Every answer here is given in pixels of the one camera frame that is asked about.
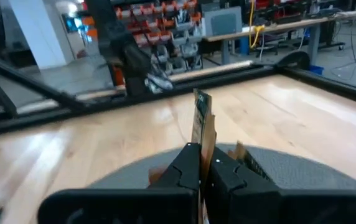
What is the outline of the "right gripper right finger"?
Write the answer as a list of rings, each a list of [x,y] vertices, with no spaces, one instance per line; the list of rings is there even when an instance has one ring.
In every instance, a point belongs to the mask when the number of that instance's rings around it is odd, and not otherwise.
[[[301,156],[218,146],[208,174],[210,223],[356,223],[356,180]]]

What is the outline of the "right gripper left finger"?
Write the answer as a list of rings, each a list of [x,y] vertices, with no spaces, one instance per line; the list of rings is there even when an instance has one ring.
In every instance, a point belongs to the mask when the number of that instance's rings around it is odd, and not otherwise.
[[[41,224],[197,223],[200,146],[186,144],[145,189],[66,189],[49,195],[37,212]]]

